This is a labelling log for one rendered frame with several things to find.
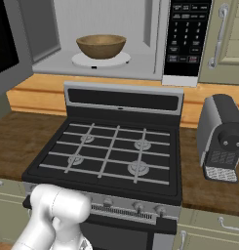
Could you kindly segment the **beige base cupboard door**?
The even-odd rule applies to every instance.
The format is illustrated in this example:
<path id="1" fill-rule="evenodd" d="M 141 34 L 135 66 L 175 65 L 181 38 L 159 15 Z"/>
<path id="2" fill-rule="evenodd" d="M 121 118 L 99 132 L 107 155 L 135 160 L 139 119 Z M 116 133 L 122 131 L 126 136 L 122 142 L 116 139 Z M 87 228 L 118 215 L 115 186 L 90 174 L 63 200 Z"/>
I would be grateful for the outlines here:
<path id="1" fill-rule="evenodd" d="M 0 198 L 0 241 L 14 243 L 29 221 L 28 210 L 21 200 Z"/>
<path id="2" fill-rule="evenodd" d="M 239 250 L 239 242 L 186 233 L 183 250 Z"/>

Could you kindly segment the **white microwave oven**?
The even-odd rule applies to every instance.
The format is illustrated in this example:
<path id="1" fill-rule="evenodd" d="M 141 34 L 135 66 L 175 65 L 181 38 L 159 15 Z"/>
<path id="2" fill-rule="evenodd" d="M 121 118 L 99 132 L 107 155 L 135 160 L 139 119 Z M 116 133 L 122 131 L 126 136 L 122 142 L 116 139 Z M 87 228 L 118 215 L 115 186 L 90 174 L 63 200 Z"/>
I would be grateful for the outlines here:
<path id="1" fill-rule="evenodd" d="M 160 80 L 196 86 L 213 0 L 19 0 L 36 73 Z M 126 38 L 118 65 L 74 62 L 76 40 Z"/>

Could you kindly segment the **beige drawer front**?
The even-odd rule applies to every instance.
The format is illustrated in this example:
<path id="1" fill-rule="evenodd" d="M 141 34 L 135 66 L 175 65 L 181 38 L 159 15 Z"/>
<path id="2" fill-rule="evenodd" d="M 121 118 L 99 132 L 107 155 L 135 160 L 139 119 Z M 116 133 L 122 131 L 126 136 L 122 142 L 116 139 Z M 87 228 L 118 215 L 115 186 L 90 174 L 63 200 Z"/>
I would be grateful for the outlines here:
<path id="1" fill-rule="evenodd" d="M 0 195 L 5 195 L 8 197 L 25 197 L 25 189 L 22 182 L 0 179 L 4 183 L 0 187 Z"/>
<path id="2" fill-rule="evenodd" d="M 239 217 L 182 208 L 179 225 L 191 229 L 200 236 L 239 242 Z"/>

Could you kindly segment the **beige wall cupboard door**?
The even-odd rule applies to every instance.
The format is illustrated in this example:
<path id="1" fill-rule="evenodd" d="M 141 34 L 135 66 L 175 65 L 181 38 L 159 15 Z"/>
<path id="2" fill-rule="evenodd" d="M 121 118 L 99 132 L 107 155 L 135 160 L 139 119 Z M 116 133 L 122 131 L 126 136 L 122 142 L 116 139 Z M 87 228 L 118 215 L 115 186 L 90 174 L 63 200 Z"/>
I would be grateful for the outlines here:
<path id="1" fill-rule="evenodd" d="M 209 69 L 208 61 L 215 54 L 221 25 L 219 7 L 223 3 L 229 5 L 224 35 L 217 67 Z M 239 0 L 213 0 L 212 2 L 199 81 L 202 83 L 239 85 Z"/>

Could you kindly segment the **black glass microwave door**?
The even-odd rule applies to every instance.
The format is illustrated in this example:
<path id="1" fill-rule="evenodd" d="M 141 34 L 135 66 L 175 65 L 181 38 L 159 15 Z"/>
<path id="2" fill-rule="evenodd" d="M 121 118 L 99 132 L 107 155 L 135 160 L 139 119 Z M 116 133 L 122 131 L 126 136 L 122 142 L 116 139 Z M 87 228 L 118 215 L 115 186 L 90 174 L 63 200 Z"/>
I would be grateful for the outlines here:
<path id="1" fill-rule="evenodd" d="M 0 0 L 0 95 L 33 74 L 19 0 Z"/>

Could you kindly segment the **black and silver stove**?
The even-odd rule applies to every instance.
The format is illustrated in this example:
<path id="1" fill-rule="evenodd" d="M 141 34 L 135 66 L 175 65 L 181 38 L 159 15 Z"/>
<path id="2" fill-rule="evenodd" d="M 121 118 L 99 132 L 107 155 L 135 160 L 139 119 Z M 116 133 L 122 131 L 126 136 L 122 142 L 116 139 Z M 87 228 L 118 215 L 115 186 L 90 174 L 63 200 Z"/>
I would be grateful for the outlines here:
<path id="1" fill-rule="evenodd" d="M 48 184 L 81 192 L 181 194 L 181 89 L 65 82 L 67 117 L 23 172 L 27 193 Z M 94 250 L 172 250 L 176 234 L 82 224 Z"/>

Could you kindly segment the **grey and black coffee machine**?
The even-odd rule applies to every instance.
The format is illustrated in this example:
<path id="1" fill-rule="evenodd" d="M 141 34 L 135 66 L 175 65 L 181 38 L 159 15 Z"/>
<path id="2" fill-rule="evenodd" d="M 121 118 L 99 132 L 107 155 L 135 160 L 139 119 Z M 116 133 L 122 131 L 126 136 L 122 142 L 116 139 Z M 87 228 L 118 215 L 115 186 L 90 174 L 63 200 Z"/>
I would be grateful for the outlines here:
<path id="1" fill-rule="evenodd" d="M 197 127 L 199 164 L 206 180 L 236 184 L 239 108 L 226 94 L 205 99 Z"/>

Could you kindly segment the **brown wooden bowl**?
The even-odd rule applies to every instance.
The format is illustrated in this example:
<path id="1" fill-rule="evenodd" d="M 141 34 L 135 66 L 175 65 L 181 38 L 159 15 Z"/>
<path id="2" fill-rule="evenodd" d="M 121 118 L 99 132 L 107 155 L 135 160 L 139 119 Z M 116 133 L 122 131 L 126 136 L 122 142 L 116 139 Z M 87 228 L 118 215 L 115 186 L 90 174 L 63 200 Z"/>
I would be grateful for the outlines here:
<path id="1" fill-rule="evenodd" d="M 106 60 L 117 56 L 127 39 L 121 35 L 96 34 L 80 37 L 76 40 L 79 49 L 89 58 Z"/>

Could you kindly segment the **white microwave turntable plate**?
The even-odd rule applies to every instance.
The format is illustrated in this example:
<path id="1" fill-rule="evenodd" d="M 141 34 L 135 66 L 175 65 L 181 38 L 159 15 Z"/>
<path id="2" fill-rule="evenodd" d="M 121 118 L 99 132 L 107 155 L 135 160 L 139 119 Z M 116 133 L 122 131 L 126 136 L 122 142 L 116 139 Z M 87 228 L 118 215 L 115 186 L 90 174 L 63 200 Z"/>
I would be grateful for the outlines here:
<path id="1" fill-rule="evenodd" d="M 72 63 L 77 66 L 88 68 L 105 68 L 126 64 L 131 60 L 131 56 L 127 53 L 120 52 L 118 55 L 111 59 L 97 60 L 89 58 L 84 53 L 78 53 L 73 56 L 71 60 Z"/>

